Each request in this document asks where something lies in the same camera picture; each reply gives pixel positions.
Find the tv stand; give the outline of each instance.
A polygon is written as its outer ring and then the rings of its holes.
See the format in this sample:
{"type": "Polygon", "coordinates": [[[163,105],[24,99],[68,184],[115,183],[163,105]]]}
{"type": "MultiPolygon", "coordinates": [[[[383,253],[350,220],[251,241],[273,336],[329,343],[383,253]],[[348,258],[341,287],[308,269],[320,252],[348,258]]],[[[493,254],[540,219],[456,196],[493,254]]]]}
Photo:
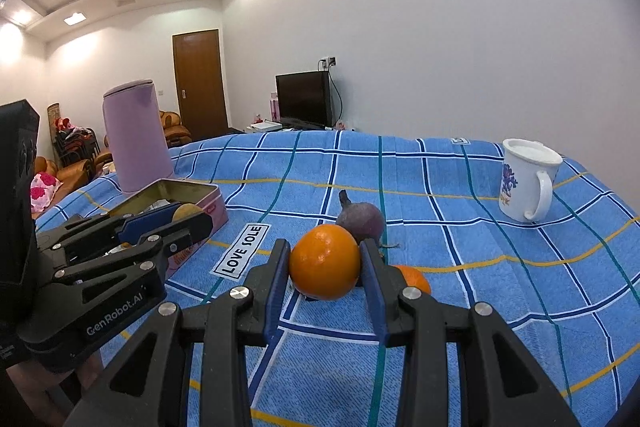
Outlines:
{"type": "Polygon", "coordinates": [[[290,128],[302,131],[324,131],[324,125],[318,125],[316,123],[305,122],[302,120],[290,120],[287,123],[282,123],[283,128],[290,128]]]}

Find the bed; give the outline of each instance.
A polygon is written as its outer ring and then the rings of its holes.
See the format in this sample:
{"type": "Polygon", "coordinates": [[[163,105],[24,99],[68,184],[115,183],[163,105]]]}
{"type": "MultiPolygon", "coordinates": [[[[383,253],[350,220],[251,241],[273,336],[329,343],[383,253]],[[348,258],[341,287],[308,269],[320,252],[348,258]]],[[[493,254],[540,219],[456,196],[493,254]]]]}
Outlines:
{"type": "MultiPolygon", "coordinates": [[[[583,427],[604,427],[640,375],[640,222],[616,194],[566,158],[541,223],[498,209],[502,148],[464,139],[356,132],[238,134],[171,149],[179,178],[217,183],[229,222],[166,282],[167,299],[197,305],[235,286],[210,274],[246,223],[271,228],[250,265],[274,241],[292,245],[332,223],[338,192],[377,205],[390,264],[418,267],[433,296],[469,307],[490,302],[524,341],[583,427]]],[[[36,225],[91,216],[125,198],[109,174],[69,195],[36,225]]],[[[102,348],[107,362],[138,323],[102,348]]],[[[199,363],[189,425],[198,424],[199,363]]],[[[334,302],[289,289],[267,348],[246,352],[255,426],[393,426],[403,348],[379,349],[364,291],[334,302]]],[[[448,350],[450,425],[460,425],[456,356],[448,350]]]]}

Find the purple container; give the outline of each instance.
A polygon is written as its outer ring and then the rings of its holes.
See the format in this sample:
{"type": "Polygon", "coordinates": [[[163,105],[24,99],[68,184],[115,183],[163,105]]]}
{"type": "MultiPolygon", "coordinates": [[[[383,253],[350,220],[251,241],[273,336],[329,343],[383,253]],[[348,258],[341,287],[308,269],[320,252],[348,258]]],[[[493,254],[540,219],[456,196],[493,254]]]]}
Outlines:
{"type": "Polygon", "coordinates": [[[151,80],[114,87],[102,101],[109,149],[125,194],[174,174],[151,80]]]}

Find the black tv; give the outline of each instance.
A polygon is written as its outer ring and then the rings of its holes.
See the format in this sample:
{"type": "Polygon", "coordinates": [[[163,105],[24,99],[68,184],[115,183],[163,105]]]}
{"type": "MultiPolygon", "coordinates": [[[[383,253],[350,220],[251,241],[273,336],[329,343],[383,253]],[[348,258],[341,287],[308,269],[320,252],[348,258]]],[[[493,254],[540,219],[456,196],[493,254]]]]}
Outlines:
{"type": "Polygon", "coordinates": [[[307,128],[334,126],[327,71],[276,76],[280,123],[307,128]]]}

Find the beetroot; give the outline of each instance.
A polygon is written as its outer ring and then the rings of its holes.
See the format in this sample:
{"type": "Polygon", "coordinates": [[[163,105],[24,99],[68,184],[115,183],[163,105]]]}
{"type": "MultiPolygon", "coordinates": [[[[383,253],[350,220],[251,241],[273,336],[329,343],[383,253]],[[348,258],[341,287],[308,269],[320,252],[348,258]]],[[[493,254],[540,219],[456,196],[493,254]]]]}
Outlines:
{"type": "Polygon", "coordinates": [[[385,218],[378,207],[371,203],[351,203],[346,190],[341,190],[338,197],[342,211],[335,224],[347,229],[358,244],[370,237],[382,247],[380,237],[385,230],[385,218]]]}

